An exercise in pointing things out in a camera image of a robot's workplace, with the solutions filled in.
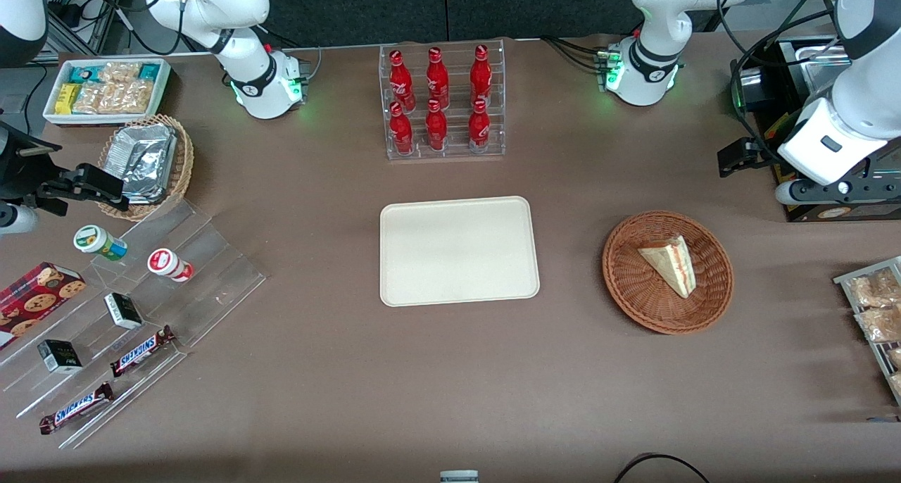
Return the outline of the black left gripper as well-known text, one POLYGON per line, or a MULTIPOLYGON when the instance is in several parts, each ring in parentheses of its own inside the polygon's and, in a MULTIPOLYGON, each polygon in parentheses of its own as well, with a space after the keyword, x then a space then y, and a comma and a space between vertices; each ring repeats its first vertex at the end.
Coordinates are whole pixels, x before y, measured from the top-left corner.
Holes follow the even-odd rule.
POLYGON ((727 178, 747 169, 760 169, 769 166, 769 153, 752 137, 741 137, 735 145, 723 147, 717 152, 718 176, 727 178))

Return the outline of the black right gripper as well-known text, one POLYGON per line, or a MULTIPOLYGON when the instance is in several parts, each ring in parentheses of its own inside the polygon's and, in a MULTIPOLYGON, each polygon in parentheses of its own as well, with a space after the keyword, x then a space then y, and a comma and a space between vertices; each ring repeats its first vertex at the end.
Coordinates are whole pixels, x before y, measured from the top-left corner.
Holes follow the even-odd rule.
POLYGON ((48 213, 67 213, 68 202, 91 201, 126 211, 121 179, 90 163, 81 163, 65 180, 57 180, 63 170, 51 153, 62 149, 54 143, 35 139, 7 123, 1 124, 1 198, 16 206, 36 206, 48 213))

